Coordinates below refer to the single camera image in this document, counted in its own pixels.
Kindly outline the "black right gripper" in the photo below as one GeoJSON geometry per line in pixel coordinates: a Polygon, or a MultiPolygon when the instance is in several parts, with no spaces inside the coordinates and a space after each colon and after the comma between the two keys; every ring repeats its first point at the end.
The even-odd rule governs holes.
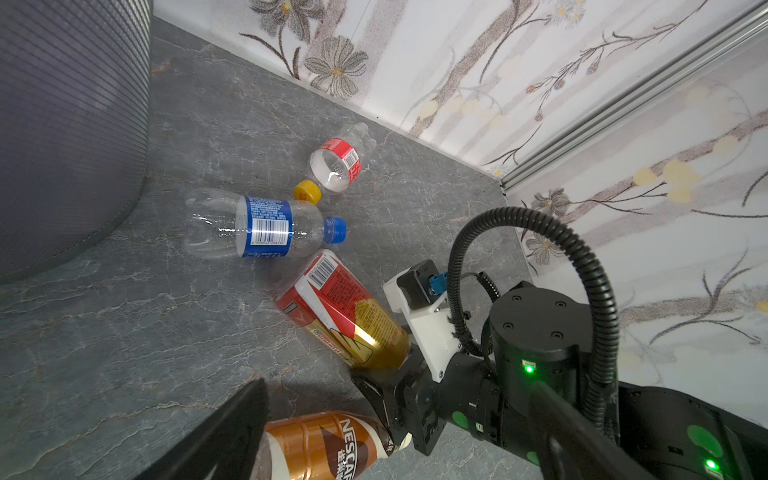
{"type": "Polygon", "coordinates": [[[433,452],[448,424],[498,443],[498,384],[478,357],[459,352],[433,379],[413,347],[399,369],[353,369],[351,379],[391,438],[399,443],[410,436],[423,455],[433,452]]]}

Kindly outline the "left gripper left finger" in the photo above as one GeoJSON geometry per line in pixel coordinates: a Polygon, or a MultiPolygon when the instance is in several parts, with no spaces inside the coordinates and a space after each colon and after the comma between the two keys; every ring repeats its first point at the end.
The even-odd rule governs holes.
{"type": "Polygon", "coordinates": [[[248,479],[268,414],[265,381],[251,381],[137,477],[248,479]]]}

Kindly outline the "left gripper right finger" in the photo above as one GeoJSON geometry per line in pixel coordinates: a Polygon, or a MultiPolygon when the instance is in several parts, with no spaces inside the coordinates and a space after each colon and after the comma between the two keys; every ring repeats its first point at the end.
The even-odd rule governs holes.
{"type": "Polygon", "coordinates": [[[652,477],[543,382],[531,387],[527,422],[546,479],[652,477]]]}

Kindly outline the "brown coffee bottle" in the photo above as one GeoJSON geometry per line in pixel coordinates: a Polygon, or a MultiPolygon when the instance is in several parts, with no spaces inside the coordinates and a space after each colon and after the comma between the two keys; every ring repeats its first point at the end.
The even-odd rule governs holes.
{"type": "Polygon", "coordinates": [[[269,422],[252,479],[358,479],[376,461],[406,448],[374,417],[328,411],[269,422]]]}

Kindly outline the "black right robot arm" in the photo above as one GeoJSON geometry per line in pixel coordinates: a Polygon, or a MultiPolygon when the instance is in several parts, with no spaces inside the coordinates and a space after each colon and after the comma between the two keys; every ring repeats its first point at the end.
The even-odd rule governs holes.
{"type": "Polygon", "coordinates": [[[600,261],[565,223],[501,207],[473,218],[439,273],[399,275],[415,343],[395,370],[351,378],[391,437],[430,454],[446,425],[537,465],[547,479],[763,479],[767,431],[691,395],[618,377],[619,311],[600,261]],[[561,249],[586,293],[578,303],[520,282],[486,286],[492,306],[474,339],[461,301],[465,255],[481,234],[515,227],[561,249]]]}

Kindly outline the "purple lined waste bin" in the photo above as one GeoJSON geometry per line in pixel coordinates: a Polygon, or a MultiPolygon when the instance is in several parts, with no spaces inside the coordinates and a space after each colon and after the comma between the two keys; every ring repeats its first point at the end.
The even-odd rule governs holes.
{"type": "Polygon", "coordinates": [[[147,169],[152,3],[1,5],[1,279],[56,267],[133,210],[147,169]]]}

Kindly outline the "clear bottle blue label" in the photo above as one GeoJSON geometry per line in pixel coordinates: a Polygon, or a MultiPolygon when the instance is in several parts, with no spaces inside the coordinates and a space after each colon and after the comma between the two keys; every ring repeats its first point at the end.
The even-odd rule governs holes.
{"type": "Polygon", "coordinates": [[[185,251],[204,260],[308,257],[346,240],[348,227],[303,200],[200,188],[185,198],[185,251]]]}

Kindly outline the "clear bottle yellow cap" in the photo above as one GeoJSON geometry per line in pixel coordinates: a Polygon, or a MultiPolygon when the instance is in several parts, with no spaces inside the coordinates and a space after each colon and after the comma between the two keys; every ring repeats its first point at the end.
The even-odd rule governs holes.
{"type": "Polygon", "coordinates": [[[367,167],[376,147],[367,124],[344,125],[310,155],[306,178],[294,187],[294,198],[317,205],[324,197],[345,192],[367,167]]]}

